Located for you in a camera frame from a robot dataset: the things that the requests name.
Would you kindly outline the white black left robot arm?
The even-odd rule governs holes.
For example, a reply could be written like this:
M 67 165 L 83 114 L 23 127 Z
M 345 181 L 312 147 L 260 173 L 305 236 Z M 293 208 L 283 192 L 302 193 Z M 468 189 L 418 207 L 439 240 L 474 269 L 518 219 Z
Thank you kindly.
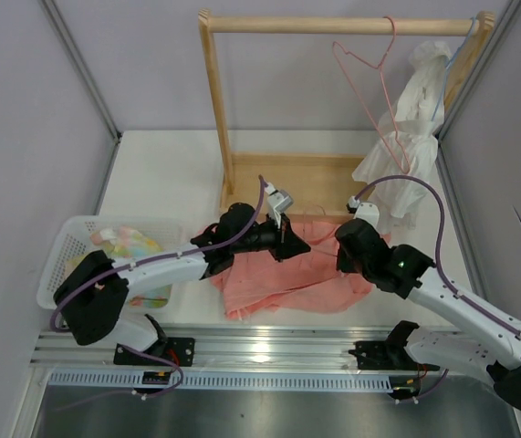
M 199 281 L 223 273 L 238 254 L 267 251 L 282 262 L 310 250 L 292 229 L 286 215 L 258 223 L 257 210 L 235 203 L 219 221 L 209 225 L 176 251 L 116 261 L 103 251 L 86 255 L 60 285 L 53 299 L 53 329 L 63 320 L 80 346 L 108 339 L 148 365 L 165 356 L 162 328 L 151 315 L 133 317 L 125 306 L 135 297 L 160 287 Z

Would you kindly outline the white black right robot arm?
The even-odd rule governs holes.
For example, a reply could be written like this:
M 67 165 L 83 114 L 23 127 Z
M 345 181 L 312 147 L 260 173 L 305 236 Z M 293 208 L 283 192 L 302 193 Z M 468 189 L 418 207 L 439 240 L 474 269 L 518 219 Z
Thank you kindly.
M 435 365 L 490 386 L 521 411 L 521 320 L 457 286 L 437 262 L 410 245 L 388 246 L 375 228 L 352 219 L 335 233 L 339 258 L 379 290 L 431 310 L 464 335 L 434 333 L 405 321 L 384 355 L 395 368 Z

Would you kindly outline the pink pleated skirt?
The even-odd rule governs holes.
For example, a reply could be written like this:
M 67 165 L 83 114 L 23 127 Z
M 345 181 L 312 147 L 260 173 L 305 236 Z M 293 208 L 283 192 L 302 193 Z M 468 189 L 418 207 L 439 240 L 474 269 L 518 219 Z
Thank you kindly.
M 302 224 L 293 224 L 301 238 Z M 328 244 L 334 244 L 338 253 L 335 233 Z M 336 262 L 337 255 L 322 255 L 312 249 L 283 262 L 267 252 L 238 254 L 233 265 L 210 282 L 222 293 L 228 319 L 281 308 L 336 314 L 354 306 L 373 289 L 361 275 L 338 271 Z

